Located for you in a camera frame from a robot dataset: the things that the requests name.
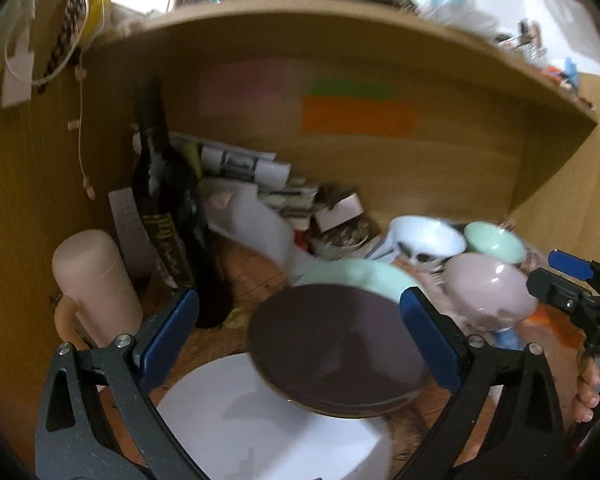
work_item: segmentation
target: human hand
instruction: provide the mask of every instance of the human hand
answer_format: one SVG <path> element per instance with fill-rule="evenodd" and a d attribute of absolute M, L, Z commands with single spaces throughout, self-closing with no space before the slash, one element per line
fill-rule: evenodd
<path fill-rule="evenodd" d="M 573 416 L 577 422 L 589 422 L 593 418 L 592 408 L 600 402 L 594 388 L 600 384 L 600 369 L 590 354 L 578 354 L 578 394 L 573 399 Z"/>

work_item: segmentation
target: tabletop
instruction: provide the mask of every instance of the tabletop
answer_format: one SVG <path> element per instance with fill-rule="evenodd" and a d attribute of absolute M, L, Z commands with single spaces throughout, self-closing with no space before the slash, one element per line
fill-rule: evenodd
<path fill-rule="evenodd" d="M 234 311 L 220 328 L 195 329 L 191 333 L 166 382 L 149 395 L 154 404 L 158 404 L 165 393 L 192 370 L 215 359 L 245 352 L 246 328 L 251 316 L 261 302 L 288 286 L 285 275 L 275 264 L 243 246 L 223 240 L 220 247 L 220 257 L 234 286 L 236 298 Z M 408 267 L 405 264 L 398 264 L 398 266 Z M 427 276 L 414 272 L 414 269 L 406 268 L 405 270 L 412 272 L 423 283 L 436 306 L 444 301 L 442 297 L 439 297 L 435 283 Z M 160 278 L 154 276 L 142 301 L 146 316 L 164 306 L 169 297 L 170 291 L 165 288 Z M 576 352 L 558 347 L 551 334 L 543 331 L 542 327 L 523 326 L 520 330 L 525 338 L 533 338 L 545 347 L 557 383 L 565 424 L 570 424 L 570 405 L 575 392 L 575 378 L 577 375 Z M 126 432 L 109 389 L 105 388 L 100 397 L 124 455 L 133 462 L 143 464 L 144 461 L 140 453 Z M 390 478 L 399 471 L 416 451 L 449 398 L 449 393 L 446 390 L 440 389 L 433 381 L 430 381 L 415 400 L 407 406 L 385 415 L 384 418 L 390 428 L 393 442 Z M 457 464 L 467 462 L 476 456 L 487 433 L 494 409 L 495 404 L 489 397 L 464 451 L 458 457 Z"/>

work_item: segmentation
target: light green bowl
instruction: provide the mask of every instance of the light green bowl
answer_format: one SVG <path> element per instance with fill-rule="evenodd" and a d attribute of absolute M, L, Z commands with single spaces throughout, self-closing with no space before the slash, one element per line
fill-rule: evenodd
<path fill-rule="evenodd" d="M 505 264 L 521 264 L 526 258 L 522 240 L 497 225 L 472 222 L 464 228 L 464 237 L 474 253 L 494 256 Z"/>
<path fill-rule="evenodd" d="M 410 274 L 398 267 L 373 260 L 321 262 L 300 278 L 296 285 L 316 283 L 355 286 L 395 303 L 400 303 L 402 293 L 412 286 L 417 286 L 426 295 L 424 288 Z"/>

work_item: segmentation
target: pink thermos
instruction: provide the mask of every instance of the pink thermos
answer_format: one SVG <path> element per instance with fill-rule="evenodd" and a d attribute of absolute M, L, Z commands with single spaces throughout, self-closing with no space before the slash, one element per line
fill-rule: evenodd
<path fill-rule="evenodd" d="M 74 316 L 99 347 L 138 332 L 142 307 L 118 246 L 106 232 L 92 229 L 67 238 L 54 253 L 52 269 L 62 290 L 54 321 L 63 341 L 87 348 Z"/>

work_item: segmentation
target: wooden shelf board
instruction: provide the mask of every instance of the wooden shelf board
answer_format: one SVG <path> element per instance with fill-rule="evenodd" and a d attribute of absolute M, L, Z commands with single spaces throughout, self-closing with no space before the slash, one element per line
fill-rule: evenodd
<path fill-rule="evenodd" d="M 92 50 L 97 55 L 129 41 L 146 41 L 151 56 L 346 58 L 426 70 L 579 116 L 589 131 L 597 123 L 586 105 L 572 102 L 569 91 L 514 54 L 472 34 L 378 4 L 350 0 L 198 4 L 113 28 L 95 41 Z"/>

